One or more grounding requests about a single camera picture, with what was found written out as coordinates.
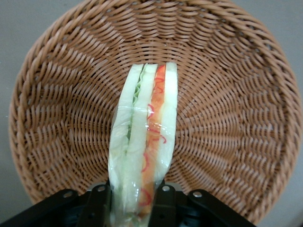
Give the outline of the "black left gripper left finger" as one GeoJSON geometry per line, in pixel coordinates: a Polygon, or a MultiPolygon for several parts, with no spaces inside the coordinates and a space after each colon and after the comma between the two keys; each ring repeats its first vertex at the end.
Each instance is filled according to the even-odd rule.
{"type": "Polygon", "coordinates": [[[94,183],[88,189],[89,197],[84,209],[85,227],[110,227],[111,187],[109,181],[94,183]]]}

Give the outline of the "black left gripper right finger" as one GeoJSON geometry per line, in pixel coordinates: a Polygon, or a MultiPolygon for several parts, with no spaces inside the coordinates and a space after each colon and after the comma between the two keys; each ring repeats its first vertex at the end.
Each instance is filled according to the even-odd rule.
{"type": "Polygon", "coordinates": [[[152,208],[153,227],[174,227],[176,224],[176,190],[164,181],[158,187],[152,208]]]}

